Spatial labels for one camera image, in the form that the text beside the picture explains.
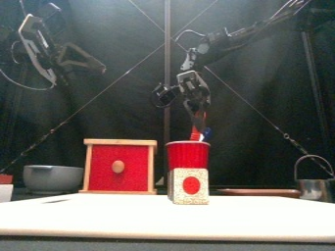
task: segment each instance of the metal pot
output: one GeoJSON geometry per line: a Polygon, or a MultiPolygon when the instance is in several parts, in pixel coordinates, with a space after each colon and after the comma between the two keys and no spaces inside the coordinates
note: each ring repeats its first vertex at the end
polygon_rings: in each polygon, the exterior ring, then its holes
{"type": "Polygon", "coordinates": [[[85,169],[63,166],[25,166],[25,183],[34,194],[77,192],[83,181],[85,169]]]}
{"type": "Polygon", "coordinates": [[[318,155],[305,155],[296,164],[296,180],[302,192],[301,199],[335,203],[335,178],[330,163],[318,155]],[[298,179],[298,166],[308,158],[321,159],[330,169],[333,178],[329,179],[298,179]]]}

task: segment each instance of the red box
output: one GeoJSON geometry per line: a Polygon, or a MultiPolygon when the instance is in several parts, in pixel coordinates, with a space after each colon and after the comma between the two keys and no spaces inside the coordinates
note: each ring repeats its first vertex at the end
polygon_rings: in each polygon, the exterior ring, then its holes
{"type": "Polygon", "coordinates": [[[155,140],[86,139],[89,145],[82,192],[157,194],[155,140]]]}

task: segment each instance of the black curtain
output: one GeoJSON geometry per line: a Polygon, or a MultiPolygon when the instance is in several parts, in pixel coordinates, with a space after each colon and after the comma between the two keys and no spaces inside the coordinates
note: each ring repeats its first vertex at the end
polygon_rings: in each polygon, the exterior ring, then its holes
{"type": "MultiPolygon", "coordinates": [[[[46,2],[31,1],[27,11],[38,15],[46,2]]],[[[2,167],[47,134],[43,143],[9,169],[18,184],[23,182],[27,164],[85,167],[85,138],[155,139],[159,180],[167,164],[165,110],[154,106],[151,95],[166,79],[166,1],[53,2],[63,9],[67,21],[67,32],[59,36],[59,42],[77,43],[106,64],[107,71],[105,75],[75,73],[69,85],[59,84],[49,91],[26,90],[0,77],[2,167]]],[[[226,27],[234,32],[269,19],[285,3],[173,0],[171,36],[177,38],[186,29],[209,33],[226,27]]],[[[25,19],[19,3],[2,3],[2,12],[10,10],[11,16],[2,15],[2,25],[18,29],[25,19]]],[[[334,24],[324,24],[312,35],[317,37],[313,45],[328,124],[334,125],[334,24]]],[[[186,49],[198,43],[200,37],[190,33],[180,39],[186,49]]],[[[6,51],[9,44],[3,42],[2,46],[6,51]]],[[[185,58],[184,48],[171,42],[171,85],[177,84],[185,58]]],[[[27,86],[47,86],[30,60],[25,61],[14,64],[10,57],[2,69],[27,86]]],[[[293,187],[294,166],[302,152],[290,139],[330,160],[334,146],[322,140],[325,128],[316,106],[300,21],[293,20],[266,38],[250,41],[208,67],[210,71],[202,74],[213,97],[208,116],[208,126],[214,131],[212,185],[293,187]]],[[[170,141],[190,137],[192,120],[182,102],[178,97],[170,108],[170,141]]],[[[301,175],[328,177],[317,165],[304,167],[301,175]]]]}

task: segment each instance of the red cup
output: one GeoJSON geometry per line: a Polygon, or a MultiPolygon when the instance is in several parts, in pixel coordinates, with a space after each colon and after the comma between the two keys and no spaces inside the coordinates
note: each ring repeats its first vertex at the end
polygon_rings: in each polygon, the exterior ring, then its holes
{"type": "Polygon", "coordinates": [[[171,170],[208,169],[210,144],[202,141],[175,141],[167,144],[167,160],[171,170]]]}

